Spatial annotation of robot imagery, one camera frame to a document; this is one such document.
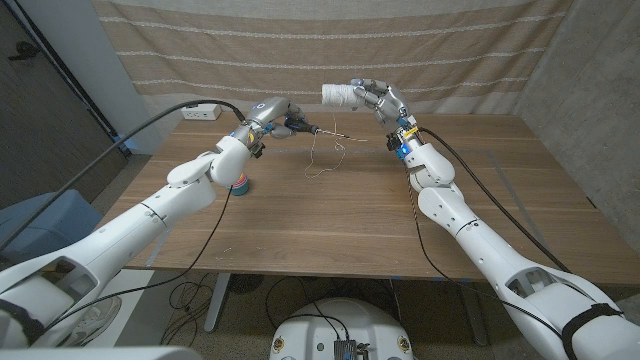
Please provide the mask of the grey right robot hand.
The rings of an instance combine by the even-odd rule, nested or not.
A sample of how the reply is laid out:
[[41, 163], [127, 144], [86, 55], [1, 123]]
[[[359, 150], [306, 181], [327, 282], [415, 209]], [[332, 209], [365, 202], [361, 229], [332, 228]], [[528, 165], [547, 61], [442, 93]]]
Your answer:
[[416, 126], [408, 101], [393, 85], [381, 80], [354, 78], [350, 81], [354, 94], [374, 113], [376, 121], [387, 132]]

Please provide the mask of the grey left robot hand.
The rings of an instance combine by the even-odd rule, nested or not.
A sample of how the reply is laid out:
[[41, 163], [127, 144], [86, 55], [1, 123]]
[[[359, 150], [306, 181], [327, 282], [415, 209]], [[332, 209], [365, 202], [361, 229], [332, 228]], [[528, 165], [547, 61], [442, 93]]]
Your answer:
[[284, 139], [301, 132], [307, 125], [298, 105], [284, 97], [270, 97], [254, 105], [230, 136], [250, 148], [264, 135]]

